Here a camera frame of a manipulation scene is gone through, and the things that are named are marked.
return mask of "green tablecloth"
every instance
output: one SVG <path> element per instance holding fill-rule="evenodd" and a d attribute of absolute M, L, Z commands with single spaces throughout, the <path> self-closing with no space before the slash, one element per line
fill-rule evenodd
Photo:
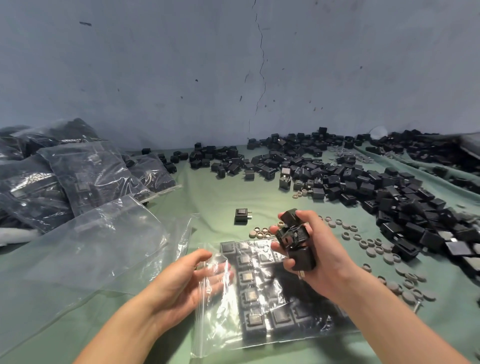
<path fill-rule="evenodd" d="M 247 150 L 239 147 L 246 158 L 268 151 L 265 148 Z M 172 151 L 165 151 L 169 158 Z M 324 152 L 324 161 L 333 158 Z M 437 197 L 447 202 L 466 206 L 468 212 L 480 214 L 480 196 L 467 192 L 425 172 L 406 166 L 398 161 L 375 157 L 375 162 L 365 169 L 383 171 L 395 166 L 409 171 L 424 180 L 424 186 Z M 245 181 L 243 173 L 217 179 L 210 169 L 192 170 L 188 162 L 177 165 L 174 175 L 181 190 L 161 196 L 151 202 L 149 209 L 157 216 L 169 213 L 185 215 L 199 212 L 200 218 L 193 223 L 189 251 L 204 244 L 218 245 L 220 242 L 248 239 L 248 232 L 254 226 L 268 226 L 277 222 L 277 213 L 290 208 L 312 209 L 322 216 L 340 218 L 348 224 L 359 227 L 359 234 L 366 238 L 382 238 L 373 216 L 360 206 L 347 208 L 341 203 L 317 202 L 311 197 L 292 199 L 293 190 L 278 189 L 278 175 L 273 181 L 265 181 L 258 174 L 254 181 Z M 253 219 L 247 226 L 233 224 L 236 208 L 246 207 L 253 212 Z M 400 282 L 400 276 L 380 257 L 369 258 L 355 240 L 340 238 L 342 228 L 335 234 L 346 247 L 354 261 L 372 266 L 373 274 Z M 0 255 L 2 260 L 8 254 Z M 427 283 L 421 288 L 434 291 L 436 302 L 426 302 L 418 315 L 451 343 L 467 358 L 475 361 L 474 349 L 480 346 L 480 315 L 476 300 L 480 288 L 470 281 L 462 271 L 440 256 L 420 254 L 411 264 L 412 270 L 424 272 Z M 70 363 L 80 350 L 98 332 L 108 318 L 126 301 L 129 295 L 100 291 L 79 307 L 65 313 L 58 320 L 32 338 L 0 358 L 0 364 L 7 363 Z M 186 363 L 190 360 L 193 316 L 161 337 L 150 353 L 148 363 Z M 267 345 L 258 348 L 227 352 L 209 356 L 205 363 L 286 363 L 301 360 L 302 363 L 378 363 L 379 360 L 360 334 L 345 337 L 302 340 L 291 343 Z"/>

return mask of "gray wall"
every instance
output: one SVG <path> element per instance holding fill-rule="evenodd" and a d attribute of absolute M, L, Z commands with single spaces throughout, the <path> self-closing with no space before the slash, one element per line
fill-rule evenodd
<path fill-rule="evenodd" d="M 473 132 L 479 41 L 477 0 L 6 0 L 0 126 L 80 116 L 125 148 Z"/>

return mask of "forearm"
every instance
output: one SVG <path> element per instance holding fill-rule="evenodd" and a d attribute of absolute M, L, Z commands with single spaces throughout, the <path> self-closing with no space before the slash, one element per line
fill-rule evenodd
<path fill-rule="evenodd" d="M 371 274 L 359 269 L 341 306 L 384 364 L 468 363 Z"/>
<path fill-rule="evenodd" d="M 134 297 L 107 321 L 74 364 L 141 364 L 158 335 L 153 316 Z"/>

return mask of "screw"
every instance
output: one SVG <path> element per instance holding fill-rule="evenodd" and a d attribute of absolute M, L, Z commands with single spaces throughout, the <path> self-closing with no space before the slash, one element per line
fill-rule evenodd
<path fill-rule="evenodd" d="M 420 306 L 422 306 L 421 301 L 417 301 L 417 304 L 413 308 L 413 313 L 417 314 L 418 310 L 420 309 Z"/>

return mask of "person's left hand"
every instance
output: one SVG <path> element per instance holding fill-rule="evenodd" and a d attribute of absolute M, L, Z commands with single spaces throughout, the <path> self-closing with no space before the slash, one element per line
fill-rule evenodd
<path fill-rule="evenodd" d="M 232 281 L 230 265 L 218 265 L 215 268 L 195 270 L 200 262 L 211 258 L 212 253 L 205 249 L 180 258 L 160 273 L 139 295 L 143 305 L 152 310 L 154 323 L 160 337 L 190 314 L 201 298 L 199 283 L 208 277 L 209 295 L 223 290 L 225 284 Z"/>

